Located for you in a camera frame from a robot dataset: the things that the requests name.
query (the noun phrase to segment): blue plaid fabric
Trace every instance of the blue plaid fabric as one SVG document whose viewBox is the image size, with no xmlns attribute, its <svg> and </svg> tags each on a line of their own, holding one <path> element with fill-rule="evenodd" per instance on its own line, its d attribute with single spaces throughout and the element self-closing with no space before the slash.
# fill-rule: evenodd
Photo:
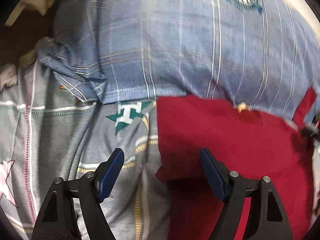
<svg viewBox="0 0 320 240">
<path fill-rule="evenodd" d="M 54 30 L 39 60 L 82 101 L 192 93 L 291 119 L 319 91 L 317 39 L 283 0 L 62 0 Z"/>
</svg>

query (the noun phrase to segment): pink star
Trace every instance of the pink star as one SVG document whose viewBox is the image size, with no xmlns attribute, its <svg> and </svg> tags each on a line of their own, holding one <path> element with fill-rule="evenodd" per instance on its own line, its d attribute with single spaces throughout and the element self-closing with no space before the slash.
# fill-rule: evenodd
<svg viewBox="0 0 320 240">
<path fill-rule="evenodd" d="M 12 165 L 14 164 L 14 161 L 8 161 L 0 163 L 0 199 L 3 195 L 6 196 L 6 198 L 16 207 L 18 207 L 16 201 L 14 200 L 14 197 L 12 195 L 12 192 L 10 191 L 8 184 L 7 184 L 7 178 L 9 176 L 9 173 L 11 171 Z"/>
</svg>

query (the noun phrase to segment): metal screw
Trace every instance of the metal screw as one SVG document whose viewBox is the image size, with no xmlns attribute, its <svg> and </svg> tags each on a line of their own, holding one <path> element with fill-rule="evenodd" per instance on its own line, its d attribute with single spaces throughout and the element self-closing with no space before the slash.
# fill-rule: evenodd
<svg viewBox="0 0 320 240">
<path fill-rule="evenodd" d="M 268 176 L 264 176 L 264 177 L 263 177 L 263 180 L 264 180 L 265 182 L 267 182 L 267 183 L 271 181 L 271 179 L 270 179 Z"/>
<path fill-rule="evenodd" d="M 86 176 L 87 178 L 92 178 L 93 175 L 94 175 L 94 172 L 93 172 L 93 171 L 88 171 L 88 172 L 85 174 L 85 176 Z"/>
<path fill-rule="evenodd" d="M 238 176 L 239 176 L 239 173 L 238 173 L 238 172 L 236 172 L 236 171 L 230 171 L 230 175 L 231 175 L 231 177 L 236 178 L 236 177 L 238 177 Z"/>
<path fill-rule="evenodd" d="M 57 177 L 57 178 L 54 179 L 53 182 L 54 182 L 55 184 L 59 184 L 61 181 L 62 181 L 62 178 L 61 178 L 61 177 Z"/>
</svg>

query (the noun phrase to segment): brown surface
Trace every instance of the brown surface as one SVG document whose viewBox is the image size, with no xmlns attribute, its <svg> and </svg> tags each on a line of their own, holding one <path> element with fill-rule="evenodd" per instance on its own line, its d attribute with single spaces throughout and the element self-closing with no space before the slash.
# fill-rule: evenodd
<svg viewBox="0 0 320 240">
<path fill-rule="evenodd" d="M 53 5 L 45 16 L 23 10 L 11 27 L 0 26 L 0 69 L 7 63 L 18 66 L 19 58 L 33 49 L 39 39 L 51 35 L 56 9 Z"/>
</svg>

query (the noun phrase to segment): red fabric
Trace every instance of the red fabric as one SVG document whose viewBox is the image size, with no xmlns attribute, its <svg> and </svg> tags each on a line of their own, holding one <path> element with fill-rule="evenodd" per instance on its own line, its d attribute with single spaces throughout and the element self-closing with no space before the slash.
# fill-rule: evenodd
<svg viewBox="0 0 320 240">
<path fill-rule="evenodd" d="M 297 107 L 296 111 L 294 112 L 292 120 L 300 127 L 302 128 L 303 120 L 306 114 L 309 112 L 311 106 L 316 101 L 317 94 L 313 90 L 312 87 L 309 87 L 307 90 L 303 100 L 301 101 L 300 105 Z"/>
<path fill-rule="evenodd" d="M 244 177 L 271 177 L 294 238 L 303 238 L 313 203 L 312 148 L 283 119 L 258 111 L 238 113 L 227 101 L 195 96 L 159 98 L 157 118 L 162 162 L 157 177 L 172 189 L 168 240 L 208 240 L 220 215 L 222 203 L 199 163 L 203 147 Z M 245 224 L 246 217 L 237 239 Z"/>
</svg>

